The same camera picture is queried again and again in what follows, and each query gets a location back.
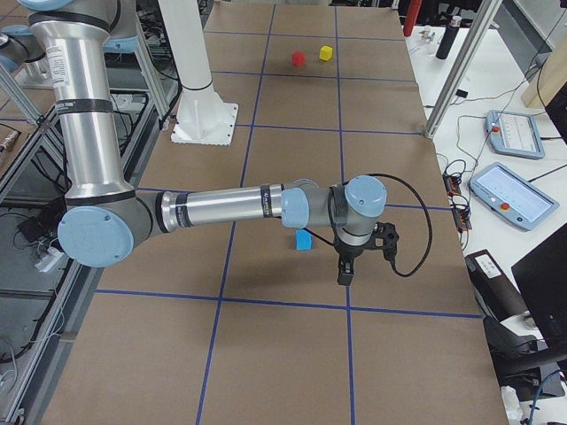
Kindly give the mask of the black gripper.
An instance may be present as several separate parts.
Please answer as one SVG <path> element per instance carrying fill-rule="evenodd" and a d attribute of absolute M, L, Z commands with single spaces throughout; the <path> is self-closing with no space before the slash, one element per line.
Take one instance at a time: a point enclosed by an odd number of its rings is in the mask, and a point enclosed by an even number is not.
<path fill-rule="evenodd" d="M 349 233 L 337 233 L 334 236 L 334 248 L 338 253 L 338 284 L 352 284 L 354 259 L 367 249 L 370 237 L 371 234 L 354 236 Z"/>

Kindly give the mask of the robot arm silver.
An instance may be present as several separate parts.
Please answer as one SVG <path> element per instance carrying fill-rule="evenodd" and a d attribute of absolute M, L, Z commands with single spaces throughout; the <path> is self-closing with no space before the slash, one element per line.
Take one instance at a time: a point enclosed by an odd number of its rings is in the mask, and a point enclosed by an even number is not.
<path fill-rule="evenodd" d="M 338 282 L 353 279 L 354 260 L 380 250 L 394 260 L 395 228 L 382 223 L 386 190 L 357 176 L 322 188 L 286 184 L 200 193 L 140 194 L 126 182 L 113 117 L 104 47 L 136 32 L 130 1 L 28 1 L 31 32 L 45 48 L 71 188 L 58 224 L 64 252 L 87 267 L 124 260 L 146 239 L 217 222 L 278 218 L 287 228 L 328 227 L 338 253 Z"/>

